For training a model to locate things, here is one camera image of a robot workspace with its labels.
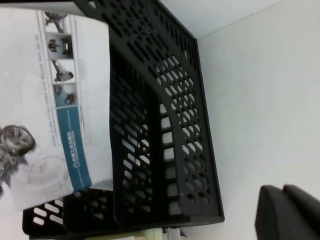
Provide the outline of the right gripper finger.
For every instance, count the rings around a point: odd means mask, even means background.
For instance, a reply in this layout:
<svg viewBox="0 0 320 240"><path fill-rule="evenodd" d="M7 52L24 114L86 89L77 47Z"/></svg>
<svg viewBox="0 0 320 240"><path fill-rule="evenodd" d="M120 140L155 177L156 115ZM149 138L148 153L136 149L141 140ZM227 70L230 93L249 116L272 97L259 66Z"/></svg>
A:
<svg viewBox="0 0 320 240"><path fill-rule="evenodd" d="M320 201L295 185L263 185L255 231L259 240L318 240Z"/></svg>

